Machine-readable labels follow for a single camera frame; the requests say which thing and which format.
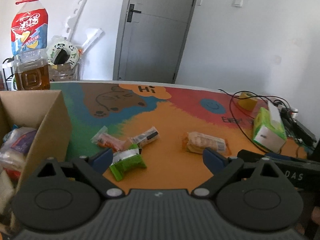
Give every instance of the gray gripper base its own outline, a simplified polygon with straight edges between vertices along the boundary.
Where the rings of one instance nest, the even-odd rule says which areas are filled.
[[[81,227],[59,234],[22,231],[15,240],[280,240],[304,239],[293,229],[254,233],[223,220],[209,200],[186,190],[133,189],[107,201],[99,214]]]

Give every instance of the table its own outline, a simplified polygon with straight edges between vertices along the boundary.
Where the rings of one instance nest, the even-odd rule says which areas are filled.
[[[75,156],[92,156],[101,149],[90,142],[101,129],[119,139],[138,135],[152,126],[160,139],[146,145],[142,157],[147,169],[134,169],[116,182],[107,170],[103,175],[126,193],[130,188],[186,188],[192,190],[212,174],[202,155],[182,149],[186,132],[197,131],[226,139],[231,155],[246,149],[260,152],[239,130],[238,122],[251,137],[252,119],[232,106],[230,96],[217,91],[169,84],[137,82],[54,82],[51,89],[62,90],[73,130],[67,160]],[[255,117],[260,106],[250,114]],[[295,156],[297,145],[288,139],[282,154]],[[306,158],[301,148],[299,157]]]

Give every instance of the silver screw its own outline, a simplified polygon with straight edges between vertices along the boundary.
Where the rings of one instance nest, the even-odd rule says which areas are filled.
[[[122,190],[119,188],[110,188],[107,190],[109,197],[119,197],[122,194]]]
[[[195,194],[198,197],[205,197],[210,194],[210,191],[204,187],[199,187],[193,191],[193,194]]]

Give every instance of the white wall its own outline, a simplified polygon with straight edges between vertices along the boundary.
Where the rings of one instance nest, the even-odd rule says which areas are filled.
[[[48,40],[60,35],[75,0],[40,0],[49,15]],[[85,59],[84,79],[112,80],[116,38],[123,0],[88,0],[80,18],[74,41],[82,44],[88,27],[102,28],[105,35],[89,51]],[[15,0],[0,0],[0,60],[12,56],[10,27],[22,5]]]
[[[320,0],[203,0],[177,84],[285,97],[320,137]]]

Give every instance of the brown liquid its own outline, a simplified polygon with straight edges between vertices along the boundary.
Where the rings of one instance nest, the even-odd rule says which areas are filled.
[[[48,64],[40,68],[15,73],[18,90],[50,89]]]

